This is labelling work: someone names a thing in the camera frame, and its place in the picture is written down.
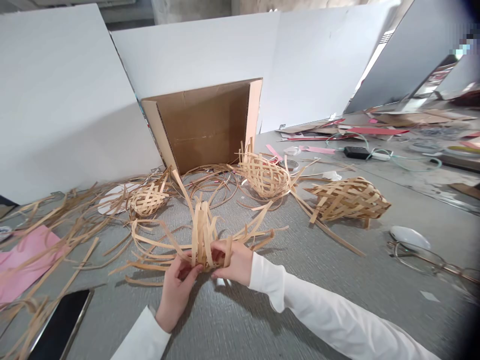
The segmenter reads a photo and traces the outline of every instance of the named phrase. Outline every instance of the glasses frame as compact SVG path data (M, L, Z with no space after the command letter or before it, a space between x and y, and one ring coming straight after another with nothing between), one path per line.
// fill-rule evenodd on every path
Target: glasses frame
M475 269L475 268L472 268L472 267L465 267L465 268L462 268L462 267L459 267L457 265L454 265L454 264L451 264L451 263L448 263L444 260L443 257L441 257L440 255L430 251L430 250L427 250L425 248L422 248L421 246L417 246L417 245L412 245L412 244L409 244L408 242L403 242L403 241L388 241L387 242L387 245L389 248L392 249L393 253L390 254L389 256L391 258L395 258L397 259L402 265L405 265L407 267L409 267L410 269L412 270L415 270L416 272L418 273L421 273L421 274L424 274L424 275L436 275L438 273L440 273L441 271L444 271L446 273L449 273L451 275L455 275L455 276L458 276L460 278L463 278L463 279L466 279L474 284L477 284L478 286L480 286L480 280L477 280L473 277L470 277L468 275L465 275L465 271L467 270L473 270L473 271L476 271L476 272L480 272L480 270L478 269ZM402 245L404 248L406 248L408 250L409 246L412 247L412 246L415 246L417 248L421 248L423 249L424 251L430 253L430 254L433 254L435 255L436 257L438 257L441 262L440 264L438 263L435 263L425 257L422 257L422 256L419 256L418 254L415 254L414 252L412 253L406 253L406 254L399 254L398 250L399 250L399 246ZM430 273L430 272L427 272L427 271L422 271L420 269L417 269L416 267L414 266L411 266L409 265L408 263L404 262L401 260L401 258L407 258L407 257L416 257L417 259L421 259L429 264L432 264L433 265L433 273Z

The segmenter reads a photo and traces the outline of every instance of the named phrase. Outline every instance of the gray tabletop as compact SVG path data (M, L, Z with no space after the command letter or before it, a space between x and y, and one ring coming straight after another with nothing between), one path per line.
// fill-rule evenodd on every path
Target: gray tabletop
M275 132L257 136L255 150L267 152L271 144L279 153L297 144L277 142ZM324 146L324 142L300 143ZM391 142L391 146L400 143ZM303 152L297 158L317 156ZM275 239L259 253L275 264L284 265L297 277L335 292L364 307L372 313L400 326L417 341L443 359L452 359L465 321L477 305L456 287L448 275L429 277L401 265L389 257L386 242L393 225L413 228L431 243L433 251L447 261L461 267L476 265L479 256L479 218L473 213L439 201L438 195L449 192L437 184L479 181L478 176L453 169L432 173L411 173L390 163L365 163L347 159L343 154L320 155L326 161L341 160L356 164L356 171L340 173L344 178L362 176L372 182L391 208L378 220L372 220L370 230L362 229L355 219L329 223L332 230L362 250L359 257L324 234L318 227L310 227L307 215L292 196L276 211L269 212L263 229L289 225L287 231L278 231ZM308 174L333 170L337 166L315 164ZM310 185L308 181L302 187ZM312 196L301 190L304 199ZM225 235L233 234L248 223L255 214L238 205L240 200L255 205L253 200L238 191L226 204L212 210L224 222L217 225ZM170 229L190 225L190 213L180 199L173 199L161 213ZM66 229L60 229L58 235ZM93 264L102 264L108 257L102 253L123 239L127 230L119 225L104 229L100 243L90 257ZM155 229L149 235L155 239L162 233ZM175 234L180 243L187 244L190 230ZM78 246L72 254L81 260L90 244ZM142 309L160 303L162 288L128 284L124 276L146 281L161 281L158 273L128 269L108 276L108 273L134 260L130 251L109 266L99 270L82 271L70 290L98 286L83 323L68 354L69 360L109 359L126 336ZM37 296L56 298L74 270L71 263L62 263L37 292ZM421 292L433 294L438 301L425 298ZM21 312L0 339L2 352L9 349L26 328L29 315ZM268 298L236 283L214 282L208 274L201 274L195 285L187 310L173 332L164 359L345 359L313 335L293 314L286 310L275 313Z

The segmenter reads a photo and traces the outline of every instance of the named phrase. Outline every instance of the green cable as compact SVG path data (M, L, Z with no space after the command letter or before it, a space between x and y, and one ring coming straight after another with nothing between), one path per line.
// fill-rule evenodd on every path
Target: green cable
M334 135L330 136L327 140L325 140L326 147L329 148L329 140L337 137L338 135L343 136L345 134L355 134L355 135L361 137L363 139L363 141L365 141L366 149L369 150L369 142L365 138L365 136L363 136L362 134L359 134L358 132L353 132L353 131L345 131L343 134L337 133L337 134L334 134ZM345 148L343 148L343 147L333 147L331 149L341 150L341 151L345 150ZM365 161L370 159L373 154L375 154L377 152L380 152L380 151L383 151L387 155L389 155L390 160L392 160L395 165L401 167L402 169L405 169L405 170L408 170L408 171L411 171L411 172L414 172L414 173L428 173L428 172L439 169L443 164L442 161L440 159L437 159L436 157L426 157L426 156L425 157L404 157L404 156L398 156L398 155L390 155L390 152L388 150L385 150L385 149L377 149L377 150L373 151L372 153L370 153L370 155L368 155L368 157L365 159ZM426 170L416 170L416 169L413 169L413 168L410 168L410 167L403 166L401 163L396 161L395 158L396 159L404 159L404 160L424 160L424 159L432 160L433 159L433 160L436 161L437 164L436 164L436 167L434 167L434 168L430 168L430 169L428 168Z

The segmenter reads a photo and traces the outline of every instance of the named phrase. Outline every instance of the black phone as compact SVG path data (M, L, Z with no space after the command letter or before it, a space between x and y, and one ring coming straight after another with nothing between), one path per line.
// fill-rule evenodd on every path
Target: black phone
M28 360L64 360L93 295L94 290L87 289L62 297L34 341Z

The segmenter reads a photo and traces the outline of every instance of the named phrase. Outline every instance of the hand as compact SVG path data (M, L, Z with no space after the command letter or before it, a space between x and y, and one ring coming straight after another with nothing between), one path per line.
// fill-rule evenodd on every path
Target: hand
M220 257L225 256L227 251L226 241L214 241L210 244L212 257L218 261ZM254 253L245 245L233 242L231 244L231 258L228 267L218 268L211 274L212 279L228 279L236 281L242 285L250 285L250 276L252 274L252 261Z
M192 256L191 251L184 253ZM200 264L192 268L189 262L182 260L177 255L170 268L165 272L160 306L155 320L166 333L171 333L179 322L189 301L190 291L203 269L203 265Z

